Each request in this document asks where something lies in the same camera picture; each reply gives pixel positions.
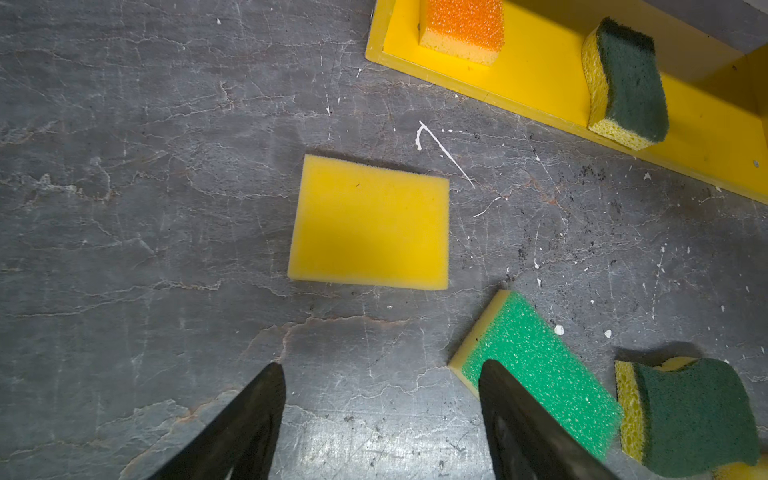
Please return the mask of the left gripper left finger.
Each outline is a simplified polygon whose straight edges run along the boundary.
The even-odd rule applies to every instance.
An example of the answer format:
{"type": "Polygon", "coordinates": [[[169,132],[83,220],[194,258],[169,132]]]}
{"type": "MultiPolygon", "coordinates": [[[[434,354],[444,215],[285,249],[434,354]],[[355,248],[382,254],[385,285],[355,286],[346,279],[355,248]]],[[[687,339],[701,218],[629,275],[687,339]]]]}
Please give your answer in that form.
{"type": "Polygon", "coordinates": [[[267,365],[153,479],[266,479],[286,402],[283,367],[267,365]]]}

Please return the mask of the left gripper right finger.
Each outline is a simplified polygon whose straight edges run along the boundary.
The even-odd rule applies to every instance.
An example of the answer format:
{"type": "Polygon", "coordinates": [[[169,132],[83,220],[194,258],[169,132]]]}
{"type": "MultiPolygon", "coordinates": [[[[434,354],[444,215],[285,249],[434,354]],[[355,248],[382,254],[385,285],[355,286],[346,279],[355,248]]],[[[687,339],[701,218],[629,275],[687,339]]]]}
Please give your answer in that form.
{"type": "Polygon", "coordinates": [[[479,399],[497,479],[614,479],[498,361],[483,363],[479,399]]]}

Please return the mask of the bright green yellow sponge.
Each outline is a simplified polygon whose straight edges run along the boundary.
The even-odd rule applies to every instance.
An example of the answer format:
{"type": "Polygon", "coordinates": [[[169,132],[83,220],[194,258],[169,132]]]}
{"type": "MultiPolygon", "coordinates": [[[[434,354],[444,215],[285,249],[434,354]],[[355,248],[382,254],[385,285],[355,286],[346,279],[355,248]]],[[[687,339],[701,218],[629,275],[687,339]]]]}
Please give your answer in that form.
{"type": "Polygon", "coordinates": [[[489,359],[500,362],[595,458],[606,458],[622,407],[517,292],[494,295],[448,367],[478,395],[482,365],[489,359]]]}

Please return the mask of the dark green wavy sponge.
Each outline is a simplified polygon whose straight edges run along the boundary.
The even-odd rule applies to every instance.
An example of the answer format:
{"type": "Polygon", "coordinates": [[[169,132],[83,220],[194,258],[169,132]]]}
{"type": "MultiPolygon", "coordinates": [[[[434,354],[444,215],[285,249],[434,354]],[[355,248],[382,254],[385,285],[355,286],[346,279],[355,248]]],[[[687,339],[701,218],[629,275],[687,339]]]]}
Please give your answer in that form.
{"type": "Polygon", "coordinates": [[[755,416],[727,362],[673,357],[658,366],[616,361],[621,447],[656,475],[683,478],[760,458],[755,416]]]}
{"type": "Polygon", "coordinates": [[[670,121],[652,37],[605,17],[584,40],[581,58],[590,131],[633,151],[666,139],[670,121]]]}

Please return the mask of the orange yellow sponge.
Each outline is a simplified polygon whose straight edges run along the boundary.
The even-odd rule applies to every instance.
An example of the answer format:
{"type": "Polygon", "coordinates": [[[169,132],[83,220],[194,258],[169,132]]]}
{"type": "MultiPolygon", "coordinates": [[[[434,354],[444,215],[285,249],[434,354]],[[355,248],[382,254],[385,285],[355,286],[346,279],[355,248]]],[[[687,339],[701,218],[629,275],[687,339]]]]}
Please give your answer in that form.
{"type": "Polygon", "coordinates": [[[490,66],[505,44],[502,0],[423,0],[419,45],[490,66]]]}

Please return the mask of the yellow shelf with coloured boards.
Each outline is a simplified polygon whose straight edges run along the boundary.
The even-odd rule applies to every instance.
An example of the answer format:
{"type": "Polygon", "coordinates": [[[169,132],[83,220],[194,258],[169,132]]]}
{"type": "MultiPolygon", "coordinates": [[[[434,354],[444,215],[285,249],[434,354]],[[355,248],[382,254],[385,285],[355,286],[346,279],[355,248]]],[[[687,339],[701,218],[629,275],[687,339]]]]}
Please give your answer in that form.
{"type": "Polygon", "coordinates": [[[503,1],[505,44],[485,66],[420,46],[420,2],[376,3],[370,61],[610,148],[587,128],[584,40],[605,17],[652,37],[670,128],[631,154],[766,201],[765,49],[744,54],[643,1],[503,1]]]}

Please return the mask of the large yellow sponge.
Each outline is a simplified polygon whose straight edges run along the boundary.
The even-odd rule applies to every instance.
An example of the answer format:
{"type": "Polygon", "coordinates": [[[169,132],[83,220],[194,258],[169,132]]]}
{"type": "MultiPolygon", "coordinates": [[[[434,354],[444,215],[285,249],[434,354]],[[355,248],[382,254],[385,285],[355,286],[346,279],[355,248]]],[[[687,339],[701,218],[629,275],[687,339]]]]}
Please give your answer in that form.
{"type": "Polygon", "coordinates": [[[714,480],[768,480],[768,457],[761,455],[755,465],[742,462],[732,463],[717,468],[713,472],[714,480]]]}

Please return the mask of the small yellow sponge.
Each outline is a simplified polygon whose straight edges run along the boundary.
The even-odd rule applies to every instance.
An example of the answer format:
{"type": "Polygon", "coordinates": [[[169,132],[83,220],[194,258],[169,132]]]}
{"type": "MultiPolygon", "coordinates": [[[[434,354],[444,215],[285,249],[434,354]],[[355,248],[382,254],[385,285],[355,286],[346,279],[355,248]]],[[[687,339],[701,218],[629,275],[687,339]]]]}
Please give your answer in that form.
{"type": "Polygon", "coordinates": [[[448,180],[306,155],[287,275],[325,283],[446,289],[448,180]]]}

